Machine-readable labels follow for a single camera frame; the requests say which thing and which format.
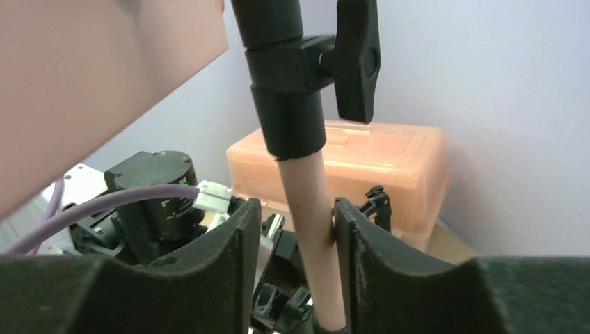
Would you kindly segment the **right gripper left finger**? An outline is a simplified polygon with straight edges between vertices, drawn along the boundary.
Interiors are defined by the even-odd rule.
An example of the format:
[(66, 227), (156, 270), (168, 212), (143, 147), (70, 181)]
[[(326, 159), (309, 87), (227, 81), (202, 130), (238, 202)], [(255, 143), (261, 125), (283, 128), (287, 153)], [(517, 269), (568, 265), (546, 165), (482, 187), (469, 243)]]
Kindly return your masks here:
[(2, 333), (247, 333), (261, 204), (148, 266), (112, 257), (1, 258)]

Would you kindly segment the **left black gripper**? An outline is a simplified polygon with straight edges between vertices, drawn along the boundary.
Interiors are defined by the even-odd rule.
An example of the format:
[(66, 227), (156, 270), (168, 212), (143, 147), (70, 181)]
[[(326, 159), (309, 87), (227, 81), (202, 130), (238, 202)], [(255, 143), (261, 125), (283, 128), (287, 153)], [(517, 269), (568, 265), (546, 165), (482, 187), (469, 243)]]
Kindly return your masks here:
[(294, 232), (271, 214), (260, 231), (251, 333), (312, 333), (312, 298)]

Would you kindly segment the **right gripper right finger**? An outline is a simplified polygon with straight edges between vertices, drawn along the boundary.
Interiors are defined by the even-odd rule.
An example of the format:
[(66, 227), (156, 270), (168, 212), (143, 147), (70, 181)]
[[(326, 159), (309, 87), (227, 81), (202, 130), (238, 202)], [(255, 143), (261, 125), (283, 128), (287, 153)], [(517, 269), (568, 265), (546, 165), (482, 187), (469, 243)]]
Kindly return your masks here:
[(475, 257), (450, 264), (334, 207), (351, 333), (588, 333), (589, 259)]

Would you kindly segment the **pink music stand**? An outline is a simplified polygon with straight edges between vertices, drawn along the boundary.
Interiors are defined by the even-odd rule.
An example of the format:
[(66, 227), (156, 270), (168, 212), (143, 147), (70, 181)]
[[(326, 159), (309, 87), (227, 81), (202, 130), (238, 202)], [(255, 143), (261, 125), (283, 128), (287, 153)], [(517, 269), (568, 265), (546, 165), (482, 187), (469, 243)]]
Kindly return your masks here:
[[(320, 90), (369, 123), (381, 66), (375, 1), (339, 1), (335, 35), (305, 37), (297, 1), (233, 1), (267, 150), (280, 166), (321, 329), (346, 328), (321, 151)], [(1, 216), (228, 48), (222, 1), (2, 1)], [(32, 255), (40, 226), (3, 257)]]

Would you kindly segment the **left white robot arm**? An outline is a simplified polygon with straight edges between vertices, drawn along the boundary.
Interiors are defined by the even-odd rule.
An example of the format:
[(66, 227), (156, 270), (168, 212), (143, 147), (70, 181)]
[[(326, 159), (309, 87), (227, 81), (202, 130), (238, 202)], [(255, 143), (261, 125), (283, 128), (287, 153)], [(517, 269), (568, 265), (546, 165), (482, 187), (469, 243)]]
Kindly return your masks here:
[(68, 333), (313, 333), (315, 317), (285, 217), (196, 179), (176, 151), (139, 152), (106, 191), (46, 220), (77, 255)]

